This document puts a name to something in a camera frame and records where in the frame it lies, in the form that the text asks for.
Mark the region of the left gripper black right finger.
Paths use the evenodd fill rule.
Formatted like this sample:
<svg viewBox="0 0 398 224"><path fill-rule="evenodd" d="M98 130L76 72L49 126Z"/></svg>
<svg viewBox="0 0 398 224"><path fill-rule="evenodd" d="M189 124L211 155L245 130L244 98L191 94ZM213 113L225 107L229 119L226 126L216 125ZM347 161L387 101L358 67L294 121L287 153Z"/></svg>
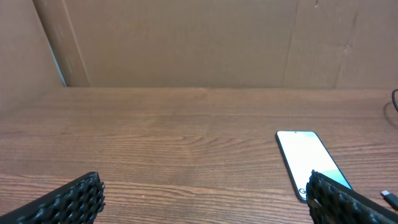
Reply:
<svg viewBox="0 0 398 224"><path fill-rule="evenodd" d="M397 224L396 213L314 170L306 194L316 224Z"/></svg>

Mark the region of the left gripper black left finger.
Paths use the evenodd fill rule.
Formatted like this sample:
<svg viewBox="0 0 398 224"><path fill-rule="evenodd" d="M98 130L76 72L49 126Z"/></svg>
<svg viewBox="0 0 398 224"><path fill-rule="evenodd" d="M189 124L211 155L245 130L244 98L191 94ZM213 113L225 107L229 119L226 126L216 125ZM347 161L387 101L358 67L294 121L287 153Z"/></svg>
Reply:
<svg viewBox="0 0 398 224"><path fill-rule="evenodd" d="M1 216L2 224L93 223L105 206L104 182L89 172Z"/></svg>

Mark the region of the black Galaxy smartphone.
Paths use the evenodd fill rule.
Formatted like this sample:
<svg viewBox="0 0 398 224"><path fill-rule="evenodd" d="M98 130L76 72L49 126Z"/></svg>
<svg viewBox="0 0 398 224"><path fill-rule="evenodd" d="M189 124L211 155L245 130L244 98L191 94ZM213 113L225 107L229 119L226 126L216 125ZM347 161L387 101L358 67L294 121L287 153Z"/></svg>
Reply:
<svg viewBox="0 0 398 224"><path fill-rule="evenodd" d="M275 138L299 201L304 203L307 201L306 185L312 171L319 172L351 188L317 133L277 131Z"/></svg>

